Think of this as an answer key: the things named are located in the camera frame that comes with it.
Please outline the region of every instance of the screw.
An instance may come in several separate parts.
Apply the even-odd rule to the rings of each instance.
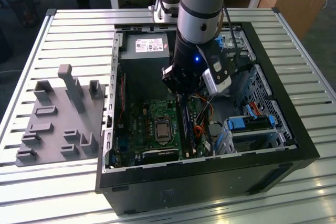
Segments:
[[[201,24],[201,27],[200,27],[201,31],[205,31],[206,30],[206,25],[203,23]]]

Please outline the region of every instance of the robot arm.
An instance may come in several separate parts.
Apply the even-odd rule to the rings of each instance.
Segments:
[[[179,94],[200,87],[200,77],[211,95],[231,84],[233,62],[215,38],[223,20],[224,0],[180,0],[173,64],[163,71],[163,81]]]

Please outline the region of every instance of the blue latch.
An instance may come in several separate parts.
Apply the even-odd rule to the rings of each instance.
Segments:
[[[221,35],[218,35],[218,37],[215,40],[216,40],[217,44],[219,45],[219,47],[221,49],[223,49],[224,48],[223,37]]]
[[[229,126],[229,130],[232,130],[232,129],[233,129],[233,125],[232,125],[232,121],[231,121],[231,119],[229,119],[229,120],[227,121],[227,126]]]
[[[253,111],[251,110],[250,105],[246,105],[245,107],[246,107],[248,113],[249,113],[251,116],[253,116],[254,119],[257,119],[257,118],[258,118],[258,117],[253,113]]]
[[[243,118],[231,118],[234,129],[245,129],[245,123]]]
[[[216,145],[215,145],[214,150],[217,149],[217,147],[218,147],[219,144],[221,143],[222,139],[223,139],[223,134],[221,133],[221,134],[219,135],[219,138],[218,138],[217,142],[216,142]]]
[[[274,127],[274,126],[275,126],[275,119],[274,119],[274,116],[269,115],[269,116],[268,116],[268,120],[269,120],[269,122],[271,123],[272,127]]]

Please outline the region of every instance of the metal case frame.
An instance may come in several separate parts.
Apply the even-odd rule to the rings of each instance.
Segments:
[[[125,168],[120,172],[106,173],[102,160],[106,148],[102,138],[98,155],[96,192],[104,194],[117,215],[268,191],[294,170],[305,168],[319,158],[253,26],[251,23],[234,25],[240,26],[244,31],[298,148],[239,157],[213,157],[200,162],[180,162],[150,168]],[[115,28],[136,29],[137,32],[144,28],[145,31],[163,32],[165,29],[176,29],[176,24],[127,24],[116,25]],[[112,53],[114,63],[118,61],[119,45],[120,39],[115,39]],[[112,80],[115,74],[117,70],[113,70],[112,64]],[[112,118],[113,109],[113,106],[108,109]]]

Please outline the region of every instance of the floor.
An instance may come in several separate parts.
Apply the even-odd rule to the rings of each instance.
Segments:
[[[49,8],[77,9],[76,0],[35,0],[37,12],[42,19]],[[130,5],[128,0],[120,0],[120,6],[146,7],[148,0],[139,0],[140,4]],[[90,0],[91,8],[111,8],[110,0]],[[0,120],[11,99],[20,70],[24,68],[27,57],[34,44],[39,26],[23,28],[10,8],[0,9],[0,28],[8,40],[13,56],[0,64]],[[303,45],[320,68],[331,86],[336,90],[336,0],[328,0],[325,9],[312,24],[306,34]]]

